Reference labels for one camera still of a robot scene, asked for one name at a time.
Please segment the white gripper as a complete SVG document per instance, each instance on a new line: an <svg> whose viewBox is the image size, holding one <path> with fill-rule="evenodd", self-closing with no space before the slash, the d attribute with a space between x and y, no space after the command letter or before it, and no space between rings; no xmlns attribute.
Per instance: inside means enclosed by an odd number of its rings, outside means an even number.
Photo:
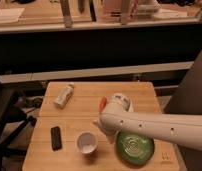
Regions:
<svg viewBox="0 0 202 171"><path fill-rule="evenodd" d="M104 126L100 120L95 120L93 124L105 135L107 141L113 144L116 139L117 131Z"/></svg>

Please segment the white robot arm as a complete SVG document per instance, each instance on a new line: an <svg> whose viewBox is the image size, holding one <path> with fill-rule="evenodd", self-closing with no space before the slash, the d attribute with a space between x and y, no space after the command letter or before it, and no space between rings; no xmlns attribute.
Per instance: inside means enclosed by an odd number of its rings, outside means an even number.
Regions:
<svg viewBox="0 0 202 171"><path fill-rule="evenodd" d="M115 93L94 124L106 136L134 133L202 151L202 115L132 112L131 107L127 96Z"/></svg>

